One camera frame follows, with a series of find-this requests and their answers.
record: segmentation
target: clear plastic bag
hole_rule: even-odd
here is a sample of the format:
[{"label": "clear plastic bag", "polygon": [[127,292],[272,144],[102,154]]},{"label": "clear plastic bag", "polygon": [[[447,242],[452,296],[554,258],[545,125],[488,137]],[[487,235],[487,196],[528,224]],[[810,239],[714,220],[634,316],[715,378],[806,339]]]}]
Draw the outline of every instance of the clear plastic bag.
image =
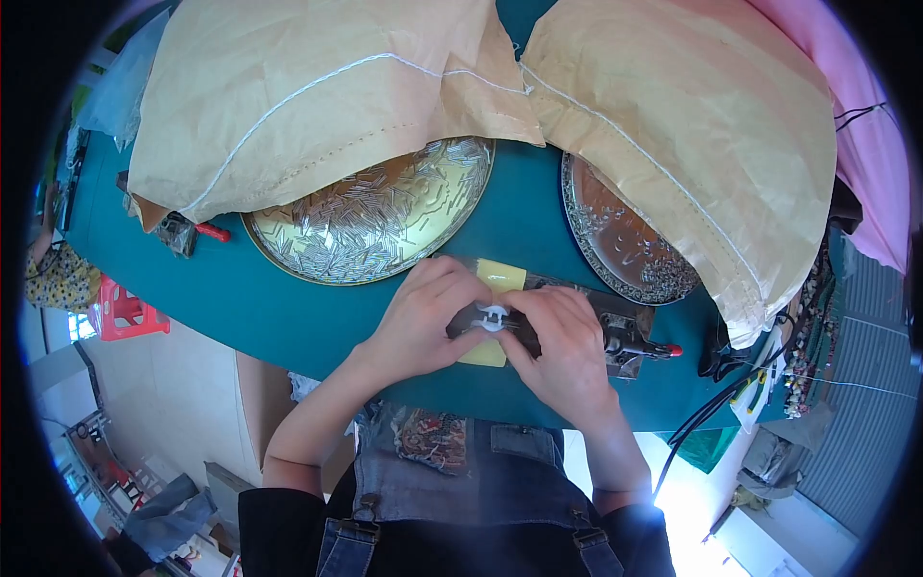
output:
[{"label": "clear plastic bag", "polygon": [[141,97],[169,19],[162,11],[128,40],[77,115],[80,127],[113,137],[119,151],[138,133]]}]

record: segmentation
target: denim apron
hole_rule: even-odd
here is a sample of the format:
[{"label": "denim apron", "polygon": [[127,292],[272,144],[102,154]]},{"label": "denim apron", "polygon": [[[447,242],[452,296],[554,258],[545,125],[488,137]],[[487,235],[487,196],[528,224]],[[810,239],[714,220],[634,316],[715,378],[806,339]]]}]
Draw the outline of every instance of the denim apron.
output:
[{"label": "denim apron", "polygon": [[[327,519],[317,577],[363,577],[380,523],[550,523],[573,532],[592,577],[624,572],[583,492],[564,474],[559,429],[433,413],[389,402],[357,420],[351,519]],[[553,475],[546,473],[551,468]]]}]

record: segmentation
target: hand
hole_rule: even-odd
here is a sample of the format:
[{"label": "hand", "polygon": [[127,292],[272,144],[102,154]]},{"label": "hand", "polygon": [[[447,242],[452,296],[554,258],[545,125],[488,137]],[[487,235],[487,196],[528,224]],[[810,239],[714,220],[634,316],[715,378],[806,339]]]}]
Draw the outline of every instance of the hand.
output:
[{"label": "hand", "polygon": [[360,355],[383,387],[448,367],[490,337],[481,327],[455,340],[446,335],[452,318],[475,300],[491,303],[490,288],[449,256],[424,258],[398,288],[375,334]]},{"label": "hand", "polygon": [[523,313],[538,335],[542,354],[533,359],[508,331],[494,333],[509,362],[540,401],[575,427],[617,407],[605,370],[603,328],[586,296],[563,286],[509,291],[503,305]]}]

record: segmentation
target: metal buckle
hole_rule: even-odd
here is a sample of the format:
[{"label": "metal buckle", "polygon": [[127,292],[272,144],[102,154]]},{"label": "metal buckle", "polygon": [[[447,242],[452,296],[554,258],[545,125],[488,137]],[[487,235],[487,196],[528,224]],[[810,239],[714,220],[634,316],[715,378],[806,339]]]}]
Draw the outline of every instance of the metal buckle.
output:
[{"label": "metal buckle", "polygon": [[[586,535],[578,535],[578,533],[580,533],[581,531],[591,531],[591,532],[587,533]],[[578,529],[577,531],[574,531],[573,533],[573,540],[574,540],[574,545],[576,545],[578,549],[583,550],[588,547],[594,547],[597,545],[601,545],[603,543],[608,543],[609,535],[604,530],[598,529],[596,527],[592,529]]]},{"label": "metal buckle", "polygon": [[[359,535],[370,535],[368,539],[359,539],[353,536],[345,535],[344,533],[348,531],[355,531]],[[346,539],[348,541],[354,541],[355,543],[363,543],[375,545],[378,540],[381,538],[381,525],[378,523],[371,523],[367,521],[354,521],[353,519],[341,519],[337,523],[337,537],[340,539]]]}]

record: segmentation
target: white string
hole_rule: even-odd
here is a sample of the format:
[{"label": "white string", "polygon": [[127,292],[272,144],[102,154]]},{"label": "white string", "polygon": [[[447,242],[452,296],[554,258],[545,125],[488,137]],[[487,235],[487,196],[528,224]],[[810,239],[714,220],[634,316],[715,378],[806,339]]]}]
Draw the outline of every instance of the white string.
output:
[{"label": "white string", "polygon": [[[687,197],[689,200],[692,201],[692,204],[694,204],[694,205],[696,206],[696,208],[698,208],[699,211],[705,216],[705,218],[708,219],[709,222],[712,223],[712,226],[714,226],[714,228],[715,228],[719,233],[721,233],[721,236],[723,236],[723,237],[725,238],[725,240],[727,241],[727,243],[731,246],[731,249],[734,250],[734,254],[736,254],[736,255],[740,258],[740,261],[744,263],[744,266],[747,267],[747,270],[749,271],[750,276],[753,277],[753,281],[756,283],[757,286],[760,286],[760,282],[759,282],[759,281],[757,280],[757,278],[756,278],[756,272],[753,271],[753,269],[750,267],[749,263],[744,259],[744,256],[743,256],[742,254],[740,254],[740,251],[737,250],[737,247],[734,245],[733,242],[731,242],[730,237],[727,236],[727,234],[725,233],[725,231],[723,231],[723,230],[721,229],[721,227],[718,226],[718,223],[715,222],[715,221],[712,219],[711,216],[709,216],[708,212],[706,212],[705,209],[702,207],[702,205],[699,204],[699,201],[696,200],[695,198],[693,198],[692,195],[689,193],[689,191],[686,190],[686,188],[685,188],[684,186],[682,186],[682,185],[679,183],[679,181],[678,181],[672,174],[670,174],[670,171],[666,170],[666,168],[665,168],[663,165],[661,165],[661,163],[659,163],[658,161],[656,161],[656,160],[653,158],[653,156],[651,156],[651,155],[647,152],[647,150],[643,149],[643,148],[641,147],[640,144],[638,144],[637,142],[635,142],[628,134],[626,134],[625,131],[622,130],[621,127],[620,127],[619,125],[617,125],[616,123],[612,122],[611,120],[609,120],[608,118],[606,118],[606,117],[603,116],[602,114],[600,114],[600,113],[596,112],[595,110],[591,109],[589,106],[586,106],[585,104],[581,104],[581,103],[577,102],[576,100],[574,100],[573,98],[571,98],[570,96],[568,96],[567,94],[565,94],[564,92],[562,92],[562,91],[560,91],[560,90],[557,90],[557,89],[555,89],[555,88],[552,88],[551,86],[548,86],[548,84],[545,83],[544,80],[542,80],[541,78],[537,77],[537,76],[535,75],[535,73],[534,73],[532,70],[530,70],[530,69],[528,68],[528,66],[526,66],[526,65],[523,64],[522,62],[520,62],[519,65],[520,65],[520,68],[522,68],[523,70],[525,70],[526,72],[528,72],[528,73],[532,76],[532,78],[535,78],[536,80],[538,80],[538,83],[541,84],[542,86],[544,86],[545,88],[547,88],[548,90],[551,90],[552,92],[554,92],[555,94],[557,94],[557,95],[560,96],[561,98],[563,98],[563,99],[565,99],[565,100],[567,100],[567,101],[569,101],[569,102],[571,102],[571,103],[573,103],[573,104],[576,104],[577,106],[580,106],[580,107],[581,107],[583,110],[585,110],[586,112],[588,112],[588,113],[590,113],[590,114],[592,114],[592,115],[594,115],[594,116],[598,116],[599,118],[602,118],[608,125],[610,125],[611,127],[613,127],[613,128],[618,132],[618,134],[622,135],[622,137],[623,137],[625,140],[627,140],[631,146],[633,146],[638,152],[640,152],[641,154],[643,154],[644,157],[645,157],[647,160],[651,161],[651,163],[652,163],[654,166],[656,166],[657,169],[660,170],[660,172],[664,173],[664,176],[666,176],[667,178],[670,179],[670,182],[672,182],[674,185],[676,185],[676,187],[679,188],[679,190],[681,190],[681,191],[683,192],[683,194],[685,194],[686,197]],[[527,92],[527,93],[528,93],[528,92],[531,92],[531,91],[532,91],[532,87],[529,87],[528,89],[526,89],[526,92]]]},{"label": "white string", "polygon": [[211,182],[209,183],[208,187],[205,189],[205,192],[203,192],[201,195],[199,195],[198,198],[196,198],[195,200],[193,200],[192,203],[189,204],[189,206],[186,206],[186,207],[183,207],[182,209],[180,209],[179,212],[185,212],[185,211],[187,211],[187,210],[190,210],[190,209],[194,208],[197,204],[199,204],[199,202],[202,201],[203,198],[205,198],[205,197],[211,192],[211,190],[212,190],[212,189],[215,187],[215,185],[218,183],[218,179],[221,178],[221,177],[222,177],[222,174],[224,174],[224,171],[227,170],[228,164],[231,163],[231,161],[234,159],[234,156],[237,154],[237,152],[240,151],[240,149],[241,149],[242,146],[244,146],[244,143],[245,143],[251,136],[253,136],[253,133],[256,132],[257,128],[259,128],[264,122],[266,122],[266,119],[269,118],[270,116],[272,116],[272,114],[273,114],[274,112],[276,112],[277,110],[279,110],[280,108],[282,108],[282,107],[283,107],[286,103],[288,103],[291,99],[293,99],[293,98],[295,98],[296,96],[302,94],[305,90],[308,90],[308,89],[310,89],[310,88],[313,88],[313,87],[317,86],[318,84],[320,84],[320,83],[323,82],[324,80],[333,78],[333,77],[337,76],[338,74],[340,74],[341,72],[345,72],[345,71],[349,70],[350,68],[353,68],[353,67],[355,67],[355,66],[359,66],[359,65],[364,64],[364,63],[366,63],[366,62],[371,62],[371,61],[373,61],[373,60],[378,60],[379,58],[394,58],[394,59],[397,60],[398,62],[403,62],[405,65],[410,66],[410,67],[412,67],[412,68],[416,68],[417,70],[419,70],[419,71],[421,71],[421,72],[423,72],[423,73],[425,73],[425,74],[427,74],[427,75],[429,75],[429,76],[431,76],[431,77],[433,77],[433,78],[442,78],[442,77],[445,77],[445,76],[451,76],[451,75],[453,75],[453,74],[470,74],[471,76],[473,76],[473,77],[475,77],[475,78],[477,78],[477,79],[479,79],[479,80],[485,82],[486,84],[488,84],[488,85],[490,85],[490,86],[492,86],[492,87],[494,87],[494,88],[496,88],[496,89],[505,90],[506,92],[512,92],[512,93],[514,93],[514,94],[527,95],[527,94],[531,91],[531,90],[517,90],[517,89],[507,88],[507,87],[505,87],[505,86],[500,86],[500,85],[498,85],[498,84],[494,84],[493,82],[491,82],[491,81],[488,80],[487,78],[483,78],[483,77],[481,77],[481,76],[478,76],[477,74],[475,74],[475,73],[472,72],[471,70],[451,70],[450,72],[442,72],[442,73],[433,72],[432,70],[429,70],[429,69],[427,69],[427,68],[423,68],[422,66],[417,65],[417,64],[411,62],[410,60],[406,60],[405,58],[401,58],[400,56],[398,56],[398,55],[396,55],[396,54],[394,54],[394,53],[390,53],[390,52],[386,52],[386,53],[382,53],[382,54],[373,54],[373,55],[371,55],[371,56],[367,56],[367,57],[365,57],[365,58],[363,58],[363,59],[361,59],[361,60],[356,60],[355,62],[353,62],[353,63],[351,63],[351,64],[348,64],[348,65],[346,65],[346,66],[341,66],[340,68],[337,68],[337,69],[334,70],[333,72],[330,72],[330,73],[328,73],[328,74],[325,74],[324,76],[322,76],[322,77],[320,77],[320,78],[318,78],[318,79],[316,79],[316,80],[313,80],[313,81],[311,81],[311,82],[308,82],[307,84],[305,84],[305,86],[301,87],[300,89],[296,90],[295,92],[292,92],[291,94],[289,94],[288,96],[286,96],[285,98],[283,98],[281,101],[279,101],[278,104],[276,104],[275,106],[273,106],[272,108],[270,108],[264,115],[262,115],[262,116],[259,118],[259,120],[257,120],[257,123],[256,123],[256,124],[254,124],[249,130],[246,131],[246,134],[244,134],[244,137],[240,139],[240,142],[237,143],[237,146],[235,146],[234,149],[231,150],[231,153],[228,154],[227,158],[224,159],[224,162],[222,163],[221,168],[218,169],[218,173],[215,174],[215,177],[211,179]]},{"label": "white string", "polygon": [[[744,361],[744,364],[745,364],[745,365],[750,365],[751,367],[765,368],[766,370],[771,370],[770,368],[763,367],[762,365],[757,365],[757,364],[755,364],[755,363],[748,363],[747,361]],[[892,394],[892,395],[898,395],[898,396],[900,396],[900,397],[906,397],[906,398],[908,398],[908,399],[913,399],[914,401],[917,400],[917,397],[915,397],[915,396],[913,396],[913,395],[908,395],[908,394],[906,394],[905,392],[891,391],[891,390],[889,390],[889,389],[879,389],[878,387],[871,387],[870,385],[861,385],[861,384],[859,384],[859,383],[854,383],[854,382],[844,382],[844,381],[840,381],[840,380],[827,380],[827,379],[821,379],[821,378],[819,378],[819,377],[808,377],[807,375],[799,375],[799,374],[797,374],[797,373],[786,373],[786,372],[784,372],[784,371],[779,371],[778,374],[779,374],[779,375],[784,375],[784,376],[787,376],[787,377],[797,377],[797,378],[800,378],[800,379],[818,380],[818,381],[820,381],[820,382],[830,383],[830,384],[832,384],[832,385],[849,385],[850,387],[859,387],[859,388],[861,388],[861,389],[871,389],[872,391],[889,392],[889,393]]]}]

